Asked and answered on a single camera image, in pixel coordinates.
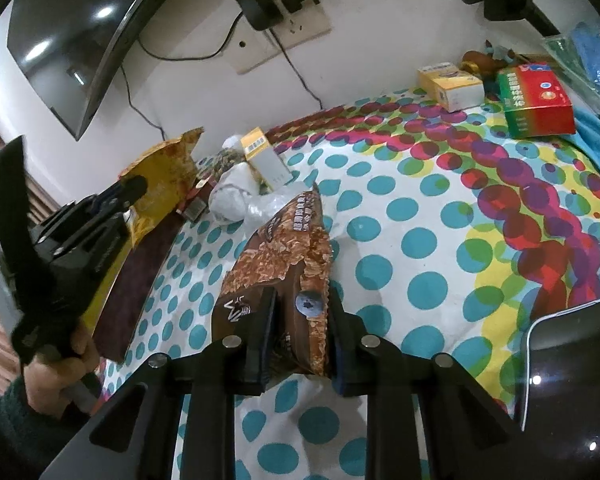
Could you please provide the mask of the person's left hand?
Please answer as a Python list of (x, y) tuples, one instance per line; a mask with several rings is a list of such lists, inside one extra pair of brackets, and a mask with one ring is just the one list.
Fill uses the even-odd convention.
[(38, 414), (61, 419), (71, 403), (64, 390), (98, 367), (98, 352), (82, 321), (71, 337), (71, 348), (76, 354), (73, 358), (50, 362), (37, 354), (23, 367), (27, 402)]

